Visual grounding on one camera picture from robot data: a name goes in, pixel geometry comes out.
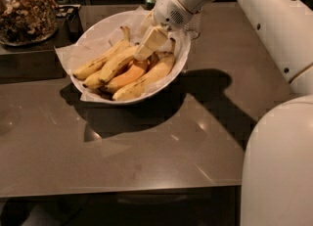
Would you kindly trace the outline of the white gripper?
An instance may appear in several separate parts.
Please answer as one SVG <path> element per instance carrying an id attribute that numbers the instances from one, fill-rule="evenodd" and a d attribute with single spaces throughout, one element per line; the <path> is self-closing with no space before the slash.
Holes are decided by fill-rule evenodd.
<path id="1" fill-rule="evenodd" d="M 154 10 L 144 17 L 138 29 L 138 36 L 143 37 L 134 54 L 138 61 L 146 60 L 159 49 L 168 37 L 168 31 L 182 29 L 193 15 L 186 10 L 179 0 L 156 0 Z"/>

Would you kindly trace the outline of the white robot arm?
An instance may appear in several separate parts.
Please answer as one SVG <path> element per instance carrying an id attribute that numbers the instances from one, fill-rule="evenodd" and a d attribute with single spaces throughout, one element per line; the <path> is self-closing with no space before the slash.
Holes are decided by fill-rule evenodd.
<path id="1" fill-rule="evenodd" d="M 189 70 L 152 99 L 162 111 L 192 95 L 243 146 L 241 199 L 225 208 L 229 189 L 212 199 L 180 202 L 156 214 L 161 226 L 313 226 L 312 12 L 297 0 L 237 0 L 236 9 L 256 30 L 271 64 L 249 57 L 226 61 L 218 38 L 230 6 L 210 4 L 199 49 L 210 68 Z"/>

